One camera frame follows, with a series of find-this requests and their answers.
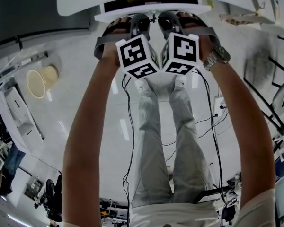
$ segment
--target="white tiled floor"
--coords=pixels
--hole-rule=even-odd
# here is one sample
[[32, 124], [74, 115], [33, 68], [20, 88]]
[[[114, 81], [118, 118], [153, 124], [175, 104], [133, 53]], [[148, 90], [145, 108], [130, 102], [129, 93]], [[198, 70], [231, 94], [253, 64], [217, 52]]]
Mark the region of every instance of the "white tiled floor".
[[[232, 56], [231, 64], [242, 77], [245, 65], [245, 59], [250, 57], [260, 48], [270, 48], [272, 51], [279, 48], [278, 60], [284, 65], [284, 42], [277, 40], [275, 36], [269, 36], [267, 33], [257, 31], [248, 27], [235, 27], [219, 21], [218, 15], [224, 12], [223, 6], [217, 6], [213, 11], [202, 15], [201, 18], [214, 27], [220, 38], [221, 44], [229, 51]], [[151, 25], [151, 41], [153, 48], [160, 53], [164, 45], [163, 35], [157, 24]], [[33, 98], [26, 86], [27, 70], [21, 72], [16, 80], [19, 84], [21, 92], [24, 96], [35, 122], [39, 126], [45, 140], [42, 145], [35, 146], [34, 155], [45, 161], [47, 164], [61, 169], [63, 152], [67, 140], [67, 134], [71, 128], [71, 124], [75, 113], [78, 109], [80, 101], [83, 97], [87, 84], [91, 78], [93, 70], [96, 66], [97, 59], [93, 56], [93, 50], [98, 36], [101, 36], [106, 25], [100, 24], [96, 31], [90, 36], [76, 40], [70, 44], [57, 49], [47, 61], [43, 61], [45, 66], [51, 61], [60, 64], [59, 80], [50, 90], [51, 98], [44, 99]], [[35, 65], [35, 68], [41, 67], [41, 64]], [[207, 78], [210, 90], [211, 100], [213, 103], [214, 96], [218, 95], [218, 87], [212, 75], [201, 68], [202, 73]], [[271, 73], [267, 77], [263, 77], [258, 83], [261, 92], [268, 97], [271, 102], [273, 94], [271, 93], [273, 86], [270, 86]], [[106, 118], [104, 126], [104, 134], [100, 154], [100, 196], [111, 198], [117, 201], [124, 201], [126, 196], [122, 187], [122, 178], [127, 171], [129, 165], [129, 157], [131, 153], [131, 140], [125, 140], [120, 126], [120, 119], [125, 119], [129, 136], [132, 133], [127, 112], [127, 97], [122, 91], [121, 80], [123, 73], [119, 70], [116, 76], [118, 93], [110, 92], [108, 105], [106, 109]], [[188, 76], [187, 90], [191, 97], [193, 112], [196, 121], [207, 119], [210, 117], [206, 90], [201, 78], [198, 79], [198, 88], [192, 89], [192, 76]], [[172, 119], [171, 108], [168, 103], [168, 97], [164, 95], [165, 85], [171, 81], [171, 76], [163, 73], [151, 77], [152, 85], [163, 96], [160, 98], [160, 115], [161, 115], [161, 132], [163, 144], [174, 142], [175, 127]], [[131, 96], [131, 108], [135, 131], [138, 129], [138, 101], [139, 94], [136, 91], [133, 82], [128, 85], [128, 91]], [[224, 122], [216, 127], [219, 134], [231, 125], [229, 116]], [[210, 121], [201, 122], [197, 125], [198, 134], [202, 135], [210, 128]], [[218, 137], [223, 179], [226, 181], [235, 173], [240, 171], [240, 157], [238, 144], [232, 127]], [[199, 144], [204, 151], [208, 163], [213, 163], [211, 169], [215, 179], [218, 178], [219, 168], [218, 159], [213, 143], [213, 136], [209, 132], [199, 140]], [[164, 147], [166, 159], [171, 156], [175, 149], [175, 144]], [[129, 175], [131, 189], [133, 189], [133, 177], [135, 172], [135, 157]], [[169, 165], [173, 165], [174, 156], [168, 161]]]

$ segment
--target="white shirt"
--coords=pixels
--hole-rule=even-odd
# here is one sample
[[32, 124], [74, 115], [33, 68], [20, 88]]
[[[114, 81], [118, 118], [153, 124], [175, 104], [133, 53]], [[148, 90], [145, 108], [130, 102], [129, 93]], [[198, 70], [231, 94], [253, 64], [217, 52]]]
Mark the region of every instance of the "white shirt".
[[[168, 203], [131, 210], [130, 227], [217, 227], [218, 214], [212, 205]], [[76, 227], [65, 224], [65, 227]], [[275, 226], [275, 190], [256, 196], [240, 210], [234, 227]]]

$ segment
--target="watch band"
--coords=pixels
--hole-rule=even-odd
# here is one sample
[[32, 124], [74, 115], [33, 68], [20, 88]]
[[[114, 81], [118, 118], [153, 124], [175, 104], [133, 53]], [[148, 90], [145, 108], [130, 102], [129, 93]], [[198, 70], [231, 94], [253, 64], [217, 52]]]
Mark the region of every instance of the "watch band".
[[206, 58], [206, 60], [204, 61], [203, 65], [205, 67], [206, 70], [210, 71], [210, 68], [217, 62], [220, 61], [219, 56], [217, 55], [217, 53], [215, 51], [211, 52], [208, 57]]

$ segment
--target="light gray trousers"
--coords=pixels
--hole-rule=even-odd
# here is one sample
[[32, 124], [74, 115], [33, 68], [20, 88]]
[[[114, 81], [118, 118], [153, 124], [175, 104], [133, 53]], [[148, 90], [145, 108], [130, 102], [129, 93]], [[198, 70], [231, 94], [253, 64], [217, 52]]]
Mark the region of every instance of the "light gray trousers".
[[139, 102], [139, 149], [132, 208], [161, 203], [193, 203], [201, 191], [213, 189], [208, 164], [197, 142], [195, 120], [186, 90], [175, 88], [169, 102], [177, 131], [174, 193], [169, 185], [163, 153], [158, 98], [152, 91], [145, 91]]

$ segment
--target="trash can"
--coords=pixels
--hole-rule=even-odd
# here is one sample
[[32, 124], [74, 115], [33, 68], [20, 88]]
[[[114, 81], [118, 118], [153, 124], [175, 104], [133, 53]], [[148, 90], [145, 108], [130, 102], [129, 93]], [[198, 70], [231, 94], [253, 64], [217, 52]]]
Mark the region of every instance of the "trash can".
[[27, 87], [30, 93], [36, 98], [43, 98], [48, 89], [50, 89], [58, 80], [58, 71], [54, 65], [30, 70], [27, 73]]

